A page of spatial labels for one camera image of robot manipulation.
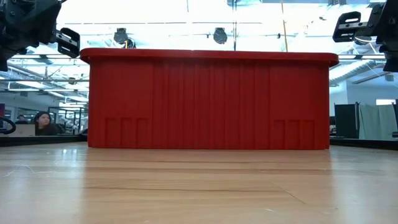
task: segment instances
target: wall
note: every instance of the wall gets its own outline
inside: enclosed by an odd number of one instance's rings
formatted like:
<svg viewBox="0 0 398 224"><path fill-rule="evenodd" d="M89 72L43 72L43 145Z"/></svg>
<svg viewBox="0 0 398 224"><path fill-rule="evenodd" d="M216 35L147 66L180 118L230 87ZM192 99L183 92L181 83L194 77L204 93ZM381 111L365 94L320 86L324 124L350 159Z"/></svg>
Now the wall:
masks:
<svg viewBox="0 0 398 224"><path fill-rule="evenodd" d="M348 103L376 105L376 99L398 99L396 86L348 86Z"/></svg>
<svg viewBox="0 0 398 224"><path fill-rule="evenodd" d="M335 104L342 105L348 103L346 82L339 83L339 86L329 87L329 115L335 115Z"/></svg>
<svg viewBox="0 0 398 224"><path fill-rule="evenodd" d="M59 100L37 93L29 93L28 97L21 96L19 93L0 93L0 103L5 103L7 107L38 111L47 111L49 106L59 106Z"/></svg>

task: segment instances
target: red plastic bin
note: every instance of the red plastic bin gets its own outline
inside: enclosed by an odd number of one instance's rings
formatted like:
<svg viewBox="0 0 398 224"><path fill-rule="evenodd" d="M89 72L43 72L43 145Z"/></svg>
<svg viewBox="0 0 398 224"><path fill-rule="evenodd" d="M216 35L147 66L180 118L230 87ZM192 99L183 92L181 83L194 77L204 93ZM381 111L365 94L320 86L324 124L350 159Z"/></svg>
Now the red plastic bin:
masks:
<svg viewBox="0 0 398 224"><path fill-rule="evenodd" d="M89 147L327 149L335 54L84 49Z"/></svg>

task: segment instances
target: desk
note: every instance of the desk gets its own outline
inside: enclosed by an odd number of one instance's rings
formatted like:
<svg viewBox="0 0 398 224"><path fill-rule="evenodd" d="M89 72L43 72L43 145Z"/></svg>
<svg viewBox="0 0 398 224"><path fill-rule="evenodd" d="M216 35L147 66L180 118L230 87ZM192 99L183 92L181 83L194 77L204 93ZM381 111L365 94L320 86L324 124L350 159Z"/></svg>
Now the desk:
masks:
<svg viewBox="0 0 398 224"><path fill-rule="evenodd" d="M0 223L396 223L398 152L0 148Z"/></svg>

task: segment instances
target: wooden table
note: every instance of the wooden table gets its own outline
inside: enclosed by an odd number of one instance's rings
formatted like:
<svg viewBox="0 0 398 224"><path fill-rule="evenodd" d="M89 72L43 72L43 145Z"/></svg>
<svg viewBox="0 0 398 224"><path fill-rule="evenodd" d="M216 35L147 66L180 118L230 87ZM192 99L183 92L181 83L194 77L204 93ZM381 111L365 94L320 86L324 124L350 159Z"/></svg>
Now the wooden table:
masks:
<svg viewBox="0 0 398 224"><path fill-rule="evenodd" d="M0 223L397 223L398 152L0 148Z"/></svg>

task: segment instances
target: ceiling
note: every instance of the ceiling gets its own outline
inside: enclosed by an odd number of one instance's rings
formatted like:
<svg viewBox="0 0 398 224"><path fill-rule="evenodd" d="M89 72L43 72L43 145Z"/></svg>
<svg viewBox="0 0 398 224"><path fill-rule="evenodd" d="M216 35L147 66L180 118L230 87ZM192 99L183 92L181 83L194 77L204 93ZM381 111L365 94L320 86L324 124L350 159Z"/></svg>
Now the ceiling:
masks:
<svg viewBox="0 0 398 224"><path fill-rule="evenodd" d="M284 13L276 0L240 0L236 11L229 2L231 0L68 0L58 16L57 28L67 27L78 32L81 49L120 48L113 35L117 28L126 28L140 49L234 50L233 21L236 21L236 50L285 51L287 43L289 52L378 54L379 46L374 42L337 44L331 38L342 13L359 11L363 18L368 18L371 0L284 0ZM217 27L225 28L228 35L225 44L217 44L212 38ZM79 59L59 55L56 44L30 48L29 55L16 55L9 63L40 74L41 78L89 79L89 66ZM369 74L358 74L358 78ZM3 78L18 75L15 71L0 73ZM384 84L374 79L366 85ZM50 85L88 89L88 82L76 85L52 82Z"/></svg>

